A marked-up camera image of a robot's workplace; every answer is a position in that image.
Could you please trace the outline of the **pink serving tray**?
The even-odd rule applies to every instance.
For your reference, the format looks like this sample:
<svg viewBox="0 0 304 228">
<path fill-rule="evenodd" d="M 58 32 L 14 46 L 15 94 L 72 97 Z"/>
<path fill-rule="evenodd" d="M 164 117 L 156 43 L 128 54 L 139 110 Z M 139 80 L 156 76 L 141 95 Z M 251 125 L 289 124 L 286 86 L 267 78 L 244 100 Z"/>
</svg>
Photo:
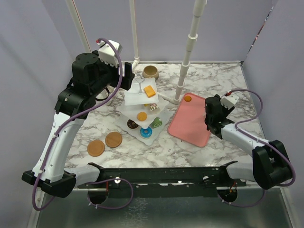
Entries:
<svg viewBox="0 0 304 228">
<path fill-rule="evenodd" d="M 192 97 L 186 102 L 184 97 Z M 205 147 L 209 141 L 210 131 L 205 124 L 205 98 L 193 93 L 186 93 L 168 127 L 168 133 L 178 139 L 198 147 Z"/>
</svg>

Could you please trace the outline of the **chocolate swiss roll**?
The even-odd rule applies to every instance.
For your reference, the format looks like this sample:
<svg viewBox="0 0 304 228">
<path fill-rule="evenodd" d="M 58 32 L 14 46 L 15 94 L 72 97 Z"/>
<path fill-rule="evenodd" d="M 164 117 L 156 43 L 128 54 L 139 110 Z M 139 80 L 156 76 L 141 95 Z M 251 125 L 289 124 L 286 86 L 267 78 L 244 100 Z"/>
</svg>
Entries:
<svg viewBox="0 0 304 228">
<path fill-rule="evenodd" d="M 156 103 L 151 103 L 150 104 L 150 112 L 155 113 L 159 110 L 159 107 Z"/>
</svg>

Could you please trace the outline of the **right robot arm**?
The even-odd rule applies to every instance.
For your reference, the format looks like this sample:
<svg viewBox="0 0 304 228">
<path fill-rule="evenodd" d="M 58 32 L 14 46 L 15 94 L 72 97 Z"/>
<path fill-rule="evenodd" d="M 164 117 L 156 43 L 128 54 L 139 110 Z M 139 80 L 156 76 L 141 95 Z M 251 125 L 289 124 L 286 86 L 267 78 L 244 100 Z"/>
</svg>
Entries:
<svg viewBox="0 0 304 228">
<path fill-rule="evenodd" d="M 278 140 L 259 138 L 237 126 L 228 115 L 238 102 L 236 95 L 208 97 L 205 100 L 207 130 L 246 152 L 252 161 L 233 162 L 218 174 L 219 182 L 228 186 L 235 179 L 256 182 L 268 190 L 274 186 L 293 184 L 295 170 L 289 161 L 285 146 Z"/>
</svg>

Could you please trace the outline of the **white tiered serving stand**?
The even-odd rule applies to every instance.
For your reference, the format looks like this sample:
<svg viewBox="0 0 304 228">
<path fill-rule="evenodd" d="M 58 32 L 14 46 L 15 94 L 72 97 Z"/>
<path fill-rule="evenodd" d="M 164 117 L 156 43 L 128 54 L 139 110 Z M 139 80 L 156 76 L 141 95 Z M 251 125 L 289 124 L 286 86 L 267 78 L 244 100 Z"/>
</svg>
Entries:
<svg viewBox="0 0 304 228">
<path fill-rule="evenodd" d="M 144 92 L 144 88 L 152 86 L 156 92 L 156 95 L 148 98 Z M 150 105 L 145 107 L 144 104 L 156 103 L 159 110 L 155 113 L 150 112 Z M 131 88 L 124 92 L 124 101 L 117 107 L 117 111 L 120 116 L 117 120 L 117 125 L 131 136 L 135 137 L 144 144 L 151 146 L 153 141 L 159 136 L 165 125 L 169 122 L 173 116 L 173 112 L 168 109 L 169 102 L 164 100 L 157 91 L 157 85 L 155 78 L 143 78 L 142 76 L 133 80 Z M 148 117 L 145 121 L 139 121 L 137 114 L 139 112 L 146 112 Z M 148 139 L 144 139 L 140 136 L 141 128 L 148 128 L 156 117 L 161 118 L 162 125 L 155 129 L 152 129 L 152 136 Z M 135 121 L 139 126 L 135 130 L 131 130 L 127 127 L 127 121 L 131 119 Z"/>
</svg>

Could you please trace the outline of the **blue frosted donut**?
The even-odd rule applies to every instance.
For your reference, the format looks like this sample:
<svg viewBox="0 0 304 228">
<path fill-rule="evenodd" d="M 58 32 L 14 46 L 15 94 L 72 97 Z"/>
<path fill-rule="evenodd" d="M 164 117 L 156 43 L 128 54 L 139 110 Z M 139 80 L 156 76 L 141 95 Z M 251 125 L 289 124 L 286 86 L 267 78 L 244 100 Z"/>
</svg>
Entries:
<svg viewBox="0 0 304 228">
<path fill-rule="evenodd" d="M 144 139 L 148 139 L 152 136 L 152 128 L 148 127 L 146 129 L 140 129 L 140 136 Z"/>
</svg>

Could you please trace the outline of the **chocolate donut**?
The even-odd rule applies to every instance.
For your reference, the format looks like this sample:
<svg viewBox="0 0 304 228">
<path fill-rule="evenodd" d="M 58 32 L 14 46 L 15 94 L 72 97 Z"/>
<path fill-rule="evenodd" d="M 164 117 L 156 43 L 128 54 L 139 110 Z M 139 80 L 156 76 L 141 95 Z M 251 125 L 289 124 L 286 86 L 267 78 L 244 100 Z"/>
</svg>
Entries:
<svg viewBox="0 0 304 228">
<path fill-rule="evenodd" d="M 139 126 L 135 121 L 133 121 L 131 119 L 129 119 L 126 124 L 127 124 L 127 127 L 131 130 L 135 130 Z"/>
</svg>

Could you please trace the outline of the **yellow round biscuit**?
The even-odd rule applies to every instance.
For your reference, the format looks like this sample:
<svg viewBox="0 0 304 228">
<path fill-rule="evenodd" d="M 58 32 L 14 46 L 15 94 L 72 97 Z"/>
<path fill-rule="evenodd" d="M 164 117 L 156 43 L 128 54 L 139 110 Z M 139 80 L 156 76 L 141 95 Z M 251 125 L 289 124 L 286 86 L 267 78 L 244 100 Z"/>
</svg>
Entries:
<svg viewBox="0 0 304 228">
<path fill-rule="evenodd" d="M 145 120 L 147 119 L 147 117 L 148 117 L 148 115 L 147 115 L 146 112 L 139 112 L 139 113 L 137 114 L 137 119 L 138 119 L 139 121 L 145 121 Z"/>
</svg>

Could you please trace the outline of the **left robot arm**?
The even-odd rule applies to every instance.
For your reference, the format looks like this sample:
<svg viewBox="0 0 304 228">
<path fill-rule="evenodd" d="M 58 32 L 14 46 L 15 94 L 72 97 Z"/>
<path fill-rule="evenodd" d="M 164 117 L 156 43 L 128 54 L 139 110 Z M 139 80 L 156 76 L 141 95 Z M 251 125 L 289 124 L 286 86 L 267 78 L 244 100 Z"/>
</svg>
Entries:
<svg viewBox="0 0 304 228">
<path fill-rule="evenodd" d="M 89 182 L 98 188 L 105 176 L 99 168 L 87 165 L 80 171 L 65 171 L 72 142 L 88 113 L 96 108 L 95 98 L 108 86 L 131 88 L 132 65 L 122 66 L 118 50 L 96 50 L 79 54 L 72 63 L 72 78 L 58 95 L 54 121 L 45 148 L 33 169 L 21 179 L 53 197 L 65 198 L 73 188 Z"/>
</svg>

